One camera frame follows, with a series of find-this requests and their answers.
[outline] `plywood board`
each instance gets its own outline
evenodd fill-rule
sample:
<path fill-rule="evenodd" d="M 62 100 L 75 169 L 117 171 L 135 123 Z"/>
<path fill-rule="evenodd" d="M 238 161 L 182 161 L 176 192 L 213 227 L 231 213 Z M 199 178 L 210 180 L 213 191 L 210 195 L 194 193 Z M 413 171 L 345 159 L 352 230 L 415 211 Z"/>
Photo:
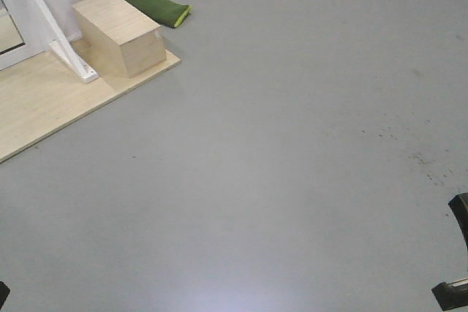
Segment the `plywood board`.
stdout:
<path fill-rule="evenodd" d="M 165 61 L 125 78 L 85 40 L 73 46 L 100 78 L 85 84 L 51 53 L 41 53 L 0 71 L 0 162 L 180 62 L 166 50 Z"/>

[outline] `wooden box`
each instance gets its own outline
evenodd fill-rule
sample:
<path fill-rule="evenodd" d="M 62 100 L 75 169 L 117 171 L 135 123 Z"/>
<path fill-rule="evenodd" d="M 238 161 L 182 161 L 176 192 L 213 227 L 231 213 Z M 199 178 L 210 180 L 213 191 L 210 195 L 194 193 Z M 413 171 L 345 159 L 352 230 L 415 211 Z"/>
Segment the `wooden box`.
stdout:
<path fill-rule="evenodd" d="M 83 0 L 73 9 L 84 38 L 125 77 L 166 59 L 161 26 L 126 1 Z"/>

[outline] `green pad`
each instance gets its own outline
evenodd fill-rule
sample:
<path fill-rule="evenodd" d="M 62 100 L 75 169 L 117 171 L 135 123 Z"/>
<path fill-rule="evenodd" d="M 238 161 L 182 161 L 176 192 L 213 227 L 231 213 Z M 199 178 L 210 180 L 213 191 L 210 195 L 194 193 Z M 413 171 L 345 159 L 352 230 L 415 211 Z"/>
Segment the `green pad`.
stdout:
<path fill-rule="evenodd" d="M 171 0 L 126 0 L 157 23 L 177 28 L 184 22 L 192 7 Z"/>

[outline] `dirt spot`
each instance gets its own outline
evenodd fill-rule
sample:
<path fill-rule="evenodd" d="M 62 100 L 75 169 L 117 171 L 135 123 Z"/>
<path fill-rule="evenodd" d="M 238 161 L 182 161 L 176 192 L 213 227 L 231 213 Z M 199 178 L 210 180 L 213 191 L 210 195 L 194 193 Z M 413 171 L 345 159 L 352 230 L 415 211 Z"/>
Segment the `dirt spot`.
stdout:
<path fill-rule="evenodd" d="M 411 72 L 418 78 L 424 78 L 426 76 L 419 69 L 412 69 Z"/>

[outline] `glass panel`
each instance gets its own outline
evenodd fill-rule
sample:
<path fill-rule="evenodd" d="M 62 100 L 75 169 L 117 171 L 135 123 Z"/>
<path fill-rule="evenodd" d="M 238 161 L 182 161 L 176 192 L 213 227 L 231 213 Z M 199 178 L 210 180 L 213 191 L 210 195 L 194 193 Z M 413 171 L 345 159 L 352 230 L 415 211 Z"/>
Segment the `glass panel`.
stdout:
<path fill-rule="evenodd" d="M 0 0 L 0 55 L 24 45 L 19 30 L 8 13 L 2 0 Z"/>

